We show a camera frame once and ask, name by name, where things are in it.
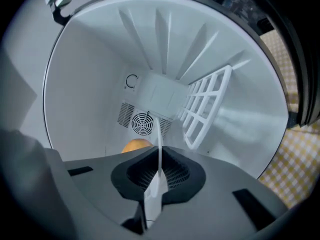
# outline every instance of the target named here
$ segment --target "circular fan cover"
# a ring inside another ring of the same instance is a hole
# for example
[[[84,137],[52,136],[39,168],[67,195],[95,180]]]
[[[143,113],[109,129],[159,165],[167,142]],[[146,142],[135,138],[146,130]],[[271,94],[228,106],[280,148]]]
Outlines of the circular fan cover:
[[[154,119],[146,113],[139,113],[133,117],[131,125],[137,134],[146,136],[152,132]]]

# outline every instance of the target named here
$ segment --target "orange object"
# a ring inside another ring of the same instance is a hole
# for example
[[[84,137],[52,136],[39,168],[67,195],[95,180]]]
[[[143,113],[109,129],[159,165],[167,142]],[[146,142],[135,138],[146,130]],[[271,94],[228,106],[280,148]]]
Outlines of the orange object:
[[[121,153],[139,150],[145,147],[153,147],[153,145],[146,139],[136,138],[129,141],[129,143],[124,147]]]

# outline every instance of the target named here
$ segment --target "white grid rack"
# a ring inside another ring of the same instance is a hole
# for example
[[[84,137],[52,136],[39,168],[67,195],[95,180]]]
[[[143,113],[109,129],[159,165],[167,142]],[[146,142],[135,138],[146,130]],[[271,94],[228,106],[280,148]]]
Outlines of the white grid rack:
[[[232,67],[227,65],[189,86],[177,118],[183,122],[183,137],[196,150],[213,123],[227,90]]]

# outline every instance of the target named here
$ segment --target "checkered fabric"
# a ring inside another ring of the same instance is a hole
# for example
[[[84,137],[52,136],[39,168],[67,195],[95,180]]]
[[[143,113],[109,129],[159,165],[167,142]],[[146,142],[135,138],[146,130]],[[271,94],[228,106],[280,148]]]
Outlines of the checkered fabric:
[[[298,111],[298,88],[288,51],[276,30],[261,36],[283,76],[290,111]],[[306,198],[320,173],[320,121],[287,129],[270,164],[259,180],[291,208]]]

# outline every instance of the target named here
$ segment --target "fan grille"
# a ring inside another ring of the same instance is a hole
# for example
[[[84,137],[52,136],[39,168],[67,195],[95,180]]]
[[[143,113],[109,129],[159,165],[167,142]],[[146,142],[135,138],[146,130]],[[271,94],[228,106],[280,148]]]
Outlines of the fan grille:
[[[131,125],[137,134],[146,136],[152,132],[154,119],[147,113],[139,113],[133,117]]]

